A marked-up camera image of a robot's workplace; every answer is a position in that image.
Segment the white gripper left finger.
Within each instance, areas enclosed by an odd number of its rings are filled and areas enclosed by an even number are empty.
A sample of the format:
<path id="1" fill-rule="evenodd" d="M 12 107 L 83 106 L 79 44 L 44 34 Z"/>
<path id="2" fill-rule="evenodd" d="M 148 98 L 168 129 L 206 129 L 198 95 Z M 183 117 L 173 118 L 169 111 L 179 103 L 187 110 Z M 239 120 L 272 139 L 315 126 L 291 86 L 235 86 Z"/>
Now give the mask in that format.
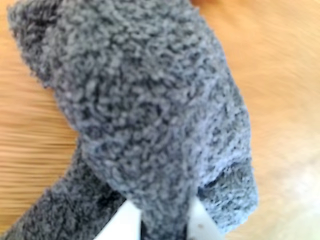
<path id="1" fill-rule="evenodd" d="M 140 240 L 141 211 L 126 200 L 95 240 Z"/>

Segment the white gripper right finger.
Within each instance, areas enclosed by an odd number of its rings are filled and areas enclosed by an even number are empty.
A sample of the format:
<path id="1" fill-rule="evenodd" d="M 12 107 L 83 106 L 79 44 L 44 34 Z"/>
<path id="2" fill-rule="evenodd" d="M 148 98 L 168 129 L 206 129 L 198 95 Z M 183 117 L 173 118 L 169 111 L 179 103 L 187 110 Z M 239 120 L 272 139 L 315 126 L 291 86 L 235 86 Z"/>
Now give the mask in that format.
<path id="1" fill-rule="evenodd" d="M 216 223 L 207 213 L 198 197 L 192 200 L 189 210 L 187 240 L 224 240 Z"/>

